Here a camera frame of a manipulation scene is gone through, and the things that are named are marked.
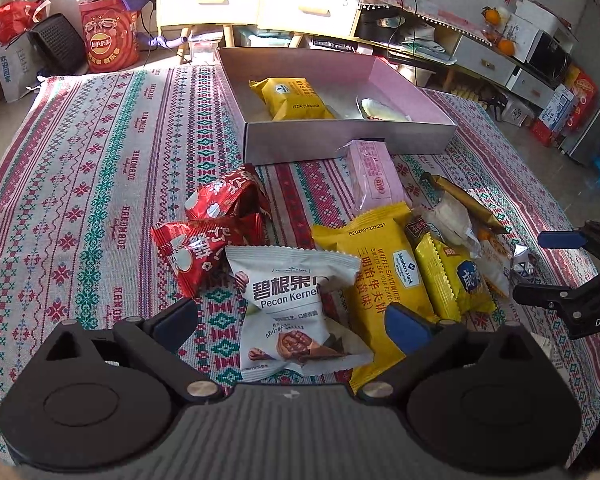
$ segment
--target wooden leg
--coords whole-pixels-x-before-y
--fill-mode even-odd
[[[289,48],[298,48],[300,42],[302,41],[302,34],[299,32],[294,32],[294,36],[291,38],[291,43],[289,43]]]
[[[234,28],[231,25],[223,25],[222,30],[224,30],[224,44],[226,46],[235,46]]]
[[[451,90],[451,85],[454,83],[454,77],[456,76],[456,70],[453,68],[450,68],[447,72],[446,72],[446,77],[445,77],[445,82],[442,85],[442,91],[443,92],[449,92]]]
[[[182,29],[182,32],[180,33],[180,37],[188,38],[189,34],[191,33],[191,27],[193,27],[193,25],[189,25],[189,27],[184,27]],[[183,64],[186,61],[186,59],[184,59],[184,51],[188,46],[189,46],[189,43],[183,43],[178,47],[178,49],[176,51],[177,56],[180,58],[179,59],[180,64]]]

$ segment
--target blue label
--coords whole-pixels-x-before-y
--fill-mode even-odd
[[[473,262],[465,260],[458,265],[458,278],[468,293],[473,292],[480,284],[480,274]]]

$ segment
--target table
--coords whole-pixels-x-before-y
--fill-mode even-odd
[[[184,201],[201,184],[240,163],[215,66],[57,77],[43,84],[0,164],[0,400],[40,343],[62,319],[108,328],[122,317],[151,317],[178,297],[149,234],[156,222],[183,219]],[[488,115],[473,102],[427,94],[459,125],[441,155],[396,156],[414,202],[434,200],[423,171],[443,174],[510,228],[509,242],[540,254],[547,283],[576,285],[595,268],[580,251],[540,250],[538,231],[571,226]],[[313,247],[310,225],[343,225],[352,195],[343,159],[261,166],[273,209],[272,244]],[[196,300],[200,324],[180,356],[231,386],[240,379],[238,339],[246,305],[222,275]],[[329,314],[346,323],[334,297]],[[571,458],[600,419],[600,335],[567,338],[550,312],[499,301],[474,314],[473,330],[505,320],[551,338],[554,365],[582,408]],[[343,374],[271,381],[328,382]],[[0,456],[8,458],[0,437]]]

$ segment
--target open box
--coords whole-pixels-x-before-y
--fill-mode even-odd
[[[342,156],[353,139],[379,139],[389,152],[441,153],[456,125],[438,106],[382,60],[308,48],[221,48],[221,91],[245,162],[275,164]],[[249,81],[303,77],[335,120],[272,121]],[[413,122],[363,120],[356,97],[372,98]]]

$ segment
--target wooden handle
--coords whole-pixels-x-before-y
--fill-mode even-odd
[[[300,12],[304,12],[305,14],[315,14],[316,16],[323,16],[325,18],[331,16],[331,12],[329,11],[329,9],[317,9],[316,7],[298,6],[298,10],[300,10]]]
[[[229,0],[197,0],[199,5],[224,5],[229,3]]]
[[[496,66],[493,63],[489,63],[486,59],[481,59],[480,63],[483,67],[488,68],[489,70],[496,70]]]

